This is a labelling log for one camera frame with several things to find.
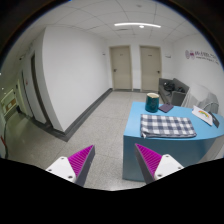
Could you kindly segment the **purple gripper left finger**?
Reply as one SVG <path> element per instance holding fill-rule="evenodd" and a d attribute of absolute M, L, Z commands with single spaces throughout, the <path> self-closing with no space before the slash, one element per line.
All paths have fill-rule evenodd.
<path fill-rule="evenodd" d="M 83 187 L 94 156 L 95 146 L 90 145 L 69 157 L 59 157 L 47 171 Z"/>

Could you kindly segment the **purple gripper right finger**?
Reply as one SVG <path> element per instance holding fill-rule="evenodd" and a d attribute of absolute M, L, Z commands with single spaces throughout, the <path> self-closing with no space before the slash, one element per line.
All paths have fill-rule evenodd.
<path fill-rule="evenodd" d="M 160 155 L 140 144 L 135 144 L 135 155 L 146 184 L 183 169 L 171 155 Z"/>

